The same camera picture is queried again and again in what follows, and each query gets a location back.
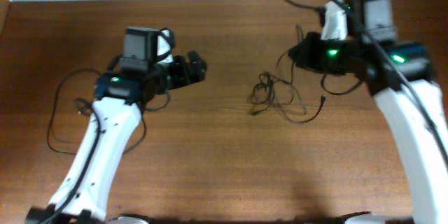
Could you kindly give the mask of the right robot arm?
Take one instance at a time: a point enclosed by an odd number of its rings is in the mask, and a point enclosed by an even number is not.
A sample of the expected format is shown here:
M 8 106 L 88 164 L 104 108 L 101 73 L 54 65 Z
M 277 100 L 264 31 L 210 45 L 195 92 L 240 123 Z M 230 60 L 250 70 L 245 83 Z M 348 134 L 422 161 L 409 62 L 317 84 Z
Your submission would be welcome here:
M 322 32 L 289 50 L 297 67 L 322 76 L 353 74 L 393 134 L 412 197 L 404 223 L 447 222 L 447 121 L 424 45 L 401 43 L 390 0 L 329 0 Z

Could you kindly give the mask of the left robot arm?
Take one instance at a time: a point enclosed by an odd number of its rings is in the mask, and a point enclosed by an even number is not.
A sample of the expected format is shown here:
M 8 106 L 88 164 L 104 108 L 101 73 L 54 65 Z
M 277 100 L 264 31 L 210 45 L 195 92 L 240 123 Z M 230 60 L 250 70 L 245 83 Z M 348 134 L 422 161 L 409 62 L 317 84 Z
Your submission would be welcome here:
M 98 77 L 94 99 L 77 101 L 90 119 L 64 181 L 47 207 L 29 210 L 26 223 L 104 222 L 116 170 L 147 103 L 206 78 L 199 54 L 174 55 L 175 45 L 168 28 L 126 28 L 123 52 Z

